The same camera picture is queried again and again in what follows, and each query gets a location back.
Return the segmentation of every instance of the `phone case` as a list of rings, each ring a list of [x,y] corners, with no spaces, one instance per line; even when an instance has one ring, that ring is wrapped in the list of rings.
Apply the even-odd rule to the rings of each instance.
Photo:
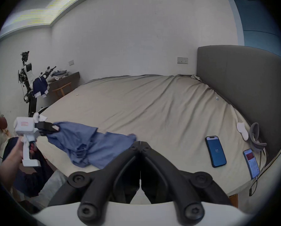
[[[208,138],[208,137],[206,137],[206,138],[205,138],[205,143],[206,143],[207,149],[209,150],[209,156],[210,156],[210,158],[211,158],[211,162],[212,162],[212,166],[213,166],[213,168],[218,168],[218,167],[221,167],[221,166],[226,165],[227,160],[226,160],[226,157],[225,157],[225,154],[224,154],[224,151],[223,151],[222,144],[221,144],[221,142],[220,142],[220,140],[219,140],[219,138],[218,138],[218,140],[219,140],[219,142],[220,142],[220,146],[221,146],[222,151],[223,151],[223,154],[224,154],[225,163],[224,163],[224,164],[222,164],[222,165],[219,165],[219,166],[215,166],[214,161],[213,161],[213,157],[212,157],[212,154],[211,154],[211,150],[210,150],[210,148],[209,148],[208,141],[207,141],[207,138]]]

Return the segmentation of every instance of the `ceiling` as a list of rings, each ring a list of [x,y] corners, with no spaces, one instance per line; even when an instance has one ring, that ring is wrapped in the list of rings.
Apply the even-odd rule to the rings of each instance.
[[[50,26],[77,1],[79,0],[22,0],[1,28],[0,39],[23,28]]]

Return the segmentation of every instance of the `bed frame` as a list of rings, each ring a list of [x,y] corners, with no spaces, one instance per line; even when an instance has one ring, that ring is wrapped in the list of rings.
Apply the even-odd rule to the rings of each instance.
[[[197,76],[240,111],[249,125],[260,124],[268,164],[281,149],[281,57],[246,46],[199,47]]]

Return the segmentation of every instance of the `light switch panel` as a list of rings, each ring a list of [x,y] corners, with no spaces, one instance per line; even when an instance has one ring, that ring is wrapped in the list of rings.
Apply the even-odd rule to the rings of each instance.
[[[178,57],[178,58],[177,58],[177,63],[178,63],[178,64],[188,64],[188,63],[189,63],[189,58],[181,58],[181,57]]]

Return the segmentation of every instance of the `gray strap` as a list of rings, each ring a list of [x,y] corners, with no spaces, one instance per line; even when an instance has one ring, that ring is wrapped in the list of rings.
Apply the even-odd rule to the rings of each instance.
[[[259,123],[255,122],[251,125],[249,130],[250,143],[255,148],[259,150],[263,150],[267,146],[267,143],[259,142],[258,141],[259,135],[260,135],[260,125]]]

